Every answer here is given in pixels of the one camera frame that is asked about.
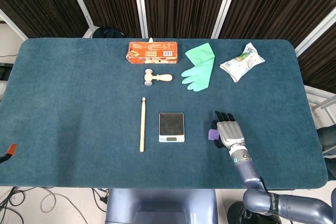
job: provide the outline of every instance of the teal table surface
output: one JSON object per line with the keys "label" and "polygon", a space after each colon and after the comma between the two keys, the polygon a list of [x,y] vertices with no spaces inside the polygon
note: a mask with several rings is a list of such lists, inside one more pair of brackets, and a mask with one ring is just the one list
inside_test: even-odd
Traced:
{"label": "teal table surface", "polygon": [[[207,140],[215,110],[232,113],[269,189],[317,188],[327,181],[319,139],[293,46],[286,40],[177,41],[177,64],[132,65],[138,39],[39,38],[25,41],[0,103],[0,185],[119,188],[241,188],[228,149]],[[181,84],[185,52],[209,42],[209,88]],[[265,63],[238,83],[219,65],[252,42]],[[144,70],[171,82],[144,85]],[[145,152],[139,152],[146,97]],[[184,143],[159,143],[159,113],[183,112]]]}

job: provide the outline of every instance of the robotic arm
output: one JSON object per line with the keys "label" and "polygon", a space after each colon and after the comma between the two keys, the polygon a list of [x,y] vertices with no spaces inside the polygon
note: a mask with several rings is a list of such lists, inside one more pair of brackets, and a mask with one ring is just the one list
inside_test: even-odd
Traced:
{"label": "robotic arm", "polygon": [[218,130],[219,139],[214,142],[219,148],[229,149],[234,165],[247,189],[243,202],[249,211],[262,215],[281,216],[291,221],[307,224],[336,223],[336,189],[331,195],[333,208],[315,198],[269,193],[255,169],[245,146],[243,133],[233,115],[218,111],[216,114],[218,121],[212,122],[212,129]]}

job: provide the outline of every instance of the orange snack box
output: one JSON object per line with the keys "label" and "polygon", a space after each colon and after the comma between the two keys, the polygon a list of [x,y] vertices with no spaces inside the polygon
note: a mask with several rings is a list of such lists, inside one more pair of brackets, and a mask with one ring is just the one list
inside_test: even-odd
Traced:
{"label": "orange snack box", "polygon": [[177,63],[177,42],[130,42],[130,63]]}

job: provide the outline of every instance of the rubber glove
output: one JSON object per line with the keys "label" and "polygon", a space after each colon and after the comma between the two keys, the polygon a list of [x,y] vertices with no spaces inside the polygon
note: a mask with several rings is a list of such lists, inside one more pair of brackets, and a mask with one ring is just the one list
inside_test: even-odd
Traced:
{"label": "rubber glove", "polygon": [[187,88],[195,92],[201,91],[209,87],[212,67],[214,59],[205,61],[191,69],[184,71],[181,76],[187,77],[182,81],[182,84],[191,83]]}
{"label": "rubber glove", "polygon": [[182,84],[191,83],[187,88],[195,92],[209,87],[215,55],[209,43],[195,47],[185,53],[195,66],[184,71],[181,76],[187,77]]}

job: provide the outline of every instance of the wooden drumstick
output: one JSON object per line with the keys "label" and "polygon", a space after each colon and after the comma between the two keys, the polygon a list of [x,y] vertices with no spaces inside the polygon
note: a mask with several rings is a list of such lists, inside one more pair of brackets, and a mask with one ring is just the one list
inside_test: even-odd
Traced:
{"label": "wooden drumstick", "polygon": [[146,119],[146,97],[143,97],[141,105],[140,152],[145,151],[145,119]]}

